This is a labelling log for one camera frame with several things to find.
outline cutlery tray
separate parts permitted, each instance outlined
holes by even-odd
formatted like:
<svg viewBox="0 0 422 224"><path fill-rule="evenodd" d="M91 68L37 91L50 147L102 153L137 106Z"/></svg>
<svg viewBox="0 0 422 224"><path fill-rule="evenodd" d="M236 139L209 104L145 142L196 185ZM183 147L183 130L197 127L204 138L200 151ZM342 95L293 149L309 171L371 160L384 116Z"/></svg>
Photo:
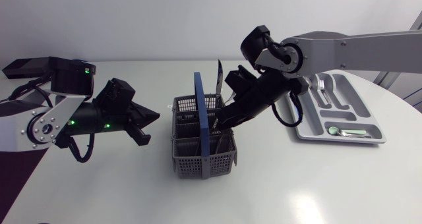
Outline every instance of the cutlery tray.
<svg viewBox="0 0 422 224"><path fill-rule="evenodd" d="M369 111L365 102L342 74L319 73L309 78L311 85L308 92L299 96L303 108L303 120L296 127L300 139L325 140L336 142L358 142L381 144L386 142L377 120ZM324 80L328 103L320 90L319 81ZM298 118L297 109L286 95L287 104L294 120ZM353 138L328 133L328 128L366 130L371 138Z"/></svg>

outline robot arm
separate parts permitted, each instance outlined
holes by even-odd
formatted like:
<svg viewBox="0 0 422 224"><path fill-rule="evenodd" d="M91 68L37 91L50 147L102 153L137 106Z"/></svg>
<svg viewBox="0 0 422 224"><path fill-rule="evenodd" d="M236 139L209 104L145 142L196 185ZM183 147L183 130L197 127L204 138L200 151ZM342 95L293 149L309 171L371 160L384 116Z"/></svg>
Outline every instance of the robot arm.
<svg viewBox="0 0 422 224"><path fill-rule="evenodd" d="M241 51L261 76L255 78L242 66L229 73L226 82L235 101L217 114L216 126L240 125L270 105L275 110L274 102L287 92L299 103L297 96L308 86L303 76L332 69L422 73L420 49L420 30L361 36L311 32L276 43L267 27L258 26L243 40Z"/></svg>
<svg viewBox="0 0 422 224"><path fill-rule="evenodd" d="M69 147L78 161L85 162L95 133L125 130L139 146L149 143L151 136L141 129L160 114L132 102L135 90L128 83L113 78L93 102L84 102L92 96L95 66L55 57L49 58L49 64L51 72L46 76L17 88L9 101L0 103L1 137L5 141L0 151L42 150L55 144ZM47 81L51 81L50 91L38 88ZM55 95L54 103L48 94ZM48 107L42 105L45 100ZM90 134L85 159L79 156L71 137L79 134Z"/></svg>

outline white wall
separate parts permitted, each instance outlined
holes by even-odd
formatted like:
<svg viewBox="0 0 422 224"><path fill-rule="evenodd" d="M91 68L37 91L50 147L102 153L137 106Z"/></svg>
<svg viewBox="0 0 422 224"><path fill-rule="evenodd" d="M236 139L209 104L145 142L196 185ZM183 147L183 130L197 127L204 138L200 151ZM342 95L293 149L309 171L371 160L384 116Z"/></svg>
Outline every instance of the white wall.
<svg viewBox="0 0 422 224"><path fill-rule="evenodd" d="M242 59L242 40L260 24L280 41L314 30L392 32L421 10L421 0L0 0L0 68L50 55Z"/></svg>

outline gray plastic basket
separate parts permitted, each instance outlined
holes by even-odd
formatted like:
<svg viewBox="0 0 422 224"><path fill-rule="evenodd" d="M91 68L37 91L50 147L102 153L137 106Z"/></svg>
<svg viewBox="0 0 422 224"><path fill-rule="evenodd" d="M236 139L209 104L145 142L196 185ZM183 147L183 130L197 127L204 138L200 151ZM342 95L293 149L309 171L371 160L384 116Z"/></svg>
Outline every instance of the gray plastic basket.
<svg viewBox="0 0 422 224"><path fill-rule="evenodd" d="M223 105L216 94L205 95L208 128L216 120L216 112ZM173 104L173 169L183 179L207 179L226 175L231 165L237 163L237 150L231 129L210 130L208 134L209 157L204 157L201 144L200 116L196 109L196 96L174 99Z"/></svg>

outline black joint housing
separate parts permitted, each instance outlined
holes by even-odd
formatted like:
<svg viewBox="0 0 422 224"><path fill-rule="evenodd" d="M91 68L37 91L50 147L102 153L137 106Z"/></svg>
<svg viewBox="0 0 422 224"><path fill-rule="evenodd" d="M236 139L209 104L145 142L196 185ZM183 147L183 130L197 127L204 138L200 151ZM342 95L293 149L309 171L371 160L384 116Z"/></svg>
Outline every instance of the black joint housing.
<svg viewBox="0 0 422 224"><path fill-rule="evenodd" d="M49 57L48 63L50 69L54 71L51 77L52 91L75 95L92 95L95 65L58 57Z"/></svg>
<svg viewBox="0 0 422 224"><path fill-rule="evenodd" d="M240 50L248 62L255 67L255 61L266 48L264 35L270 35L270 30L265 26L257 26L242 42Z"/></svg>

